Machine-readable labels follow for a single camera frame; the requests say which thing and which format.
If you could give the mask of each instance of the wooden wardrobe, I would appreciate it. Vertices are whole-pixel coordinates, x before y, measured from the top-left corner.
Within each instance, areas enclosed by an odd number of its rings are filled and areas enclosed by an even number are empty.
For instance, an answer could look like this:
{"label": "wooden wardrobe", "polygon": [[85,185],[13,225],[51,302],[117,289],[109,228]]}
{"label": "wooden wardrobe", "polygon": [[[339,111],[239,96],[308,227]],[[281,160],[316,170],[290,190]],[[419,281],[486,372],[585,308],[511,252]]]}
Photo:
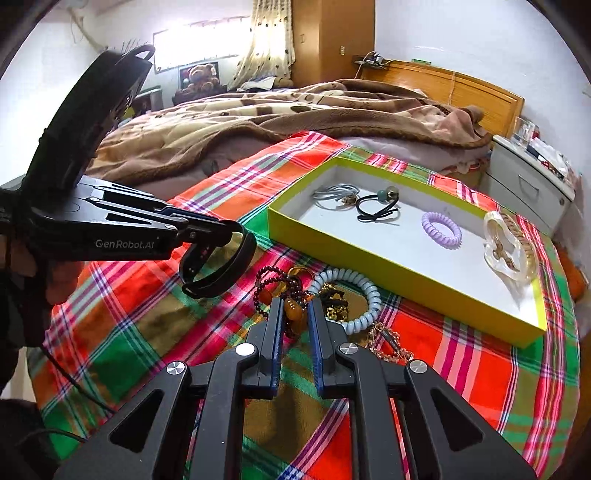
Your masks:
{"label": "wooden wardrobe", "polygon": [[374,49],[375,0],[291,0],[291,9],[294,86],[353,78],[353,56]]}

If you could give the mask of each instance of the window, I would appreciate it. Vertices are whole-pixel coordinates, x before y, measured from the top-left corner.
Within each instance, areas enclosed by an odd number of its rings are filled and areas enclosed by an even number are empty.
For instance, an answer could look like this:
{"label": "window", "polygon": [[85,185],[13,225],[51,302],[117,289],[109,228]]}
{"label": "window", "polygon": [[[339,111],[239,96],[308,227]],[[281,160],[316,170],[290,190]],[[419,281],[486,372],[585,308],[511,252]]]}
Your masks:
{"label": "window", "polygon": [[154,34],[156,73],[196,61],[241,55],[250,44],[250,17],[224,18]]}

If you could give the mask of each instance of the drawer handle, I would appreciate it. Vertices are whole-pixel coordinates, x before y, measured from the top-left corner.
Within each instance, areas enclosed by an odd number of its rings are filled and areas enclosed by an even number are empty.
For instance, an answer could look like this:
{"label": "drawer handle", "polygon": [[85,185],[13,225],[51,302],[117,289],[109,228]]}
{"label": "drawer handle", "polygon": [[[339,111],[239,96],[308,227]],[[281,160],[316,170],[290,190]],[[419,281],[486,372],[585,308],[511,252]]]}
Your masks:
{"label": "drawer handle", "polygon": [[523,180],[524,182],[526,182],[530,187],[532,187],[535,190],[535,196],[537,197],[540,194],[540,189],[538,187],[534,187],[531,183],[529,183],[526,179],[524,179],[521,175],[517,175],[519,177],[519,182],[521,183],[521,181]]}

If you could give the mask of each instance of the wooden headboard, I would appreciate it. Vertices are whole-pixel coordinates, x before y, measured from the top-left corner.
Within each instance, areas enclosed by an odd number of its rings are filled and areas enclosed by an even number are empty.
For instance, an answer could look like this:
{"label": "wooden headboard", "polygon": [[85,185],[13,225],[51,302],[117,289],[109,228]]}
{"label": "wooden headboard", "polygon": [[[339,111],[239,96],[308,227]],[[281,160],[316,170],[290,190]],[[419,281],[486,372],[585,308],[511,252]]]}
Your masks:
{"label": "wooden headboard", "polygon": [[394,60],[386,70],[363,68],[361,78],[420,89],[436,102],[465,107],[479,106],[484,110],[480,124],[493,135],[510,137],[515,118],[521,114],[524,100],[503,88],[463,73],[440,69],[420,63]]}

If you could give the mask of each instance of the yellow box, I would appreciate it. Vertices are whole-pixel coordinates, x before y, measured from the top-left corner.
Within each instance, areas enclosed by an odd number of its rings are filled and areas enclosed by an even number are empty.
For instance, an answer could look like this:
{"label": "yellow box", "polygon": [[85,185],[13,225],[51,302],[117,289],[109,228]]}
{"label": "yellow box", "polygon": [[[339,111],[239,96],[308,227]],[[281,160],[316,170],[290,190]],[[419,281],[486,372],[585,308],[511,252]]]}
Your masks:
{"label": "yellow box", "polygon": [[[353,183],[361,195],[395,184],[400,215],[361,223],[356,210],[335,200],[314,202],[320,186]],[[367,211],[379,204],[364,204]],[[462,229],[462,245],[450,251],[424,233],[425,211],[450,216]],[[525,347],[546,332],[539,279],[525,287],[491,270],[484,260],[486,212],[418,180],[344,158],[333,158],[295,182],[268,208],[271,239],[332,267],[351,268],[382,288],[447,317]]]}

